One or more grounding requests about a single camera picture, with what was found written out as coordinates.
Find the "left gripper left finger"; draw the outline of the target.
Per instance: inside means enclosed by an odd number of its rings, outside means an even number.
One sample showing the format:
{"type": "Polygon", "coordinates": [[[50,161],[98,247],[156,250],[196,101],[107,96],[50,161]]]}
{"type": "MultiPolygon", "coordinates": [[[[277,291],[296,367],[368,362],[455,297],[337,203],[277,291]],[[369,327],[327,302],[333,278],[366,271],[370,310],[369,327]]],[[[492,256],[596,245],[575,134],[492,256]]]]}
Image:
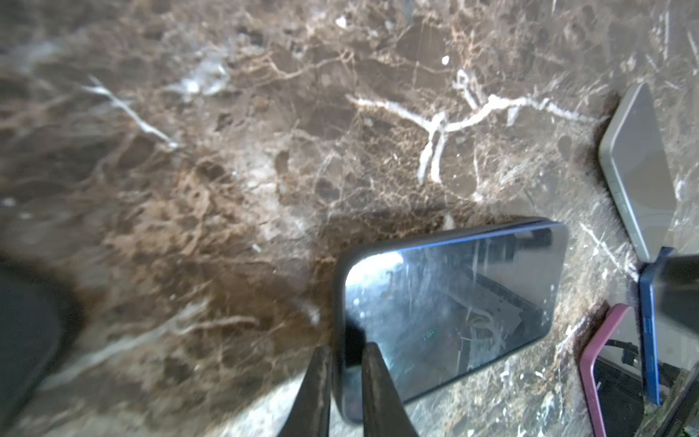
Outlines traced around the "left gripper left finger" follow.
{"type": "Polygon", "coordinates": [[[291,412],[278,437],[328,437],[331,384],[331,347],[322,345],[313,351],[291,412]]]}

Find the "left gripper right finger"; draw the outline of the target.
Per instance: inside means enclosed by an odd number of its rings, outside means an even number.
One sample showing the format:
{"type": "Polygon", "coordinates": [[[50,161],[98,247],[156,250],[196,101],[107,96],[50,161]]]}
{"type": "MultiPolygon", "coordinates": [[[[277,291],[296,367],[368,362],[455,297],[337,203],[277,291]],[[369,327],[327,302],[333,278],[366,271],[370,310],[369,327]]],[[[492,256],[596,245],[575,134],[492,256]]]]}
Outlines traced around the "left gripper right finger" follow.
{"type": "Polygon", "coordinates": [[[362,412],[365,436],[419,436],[374,342],[362,353],[362,412]]]}

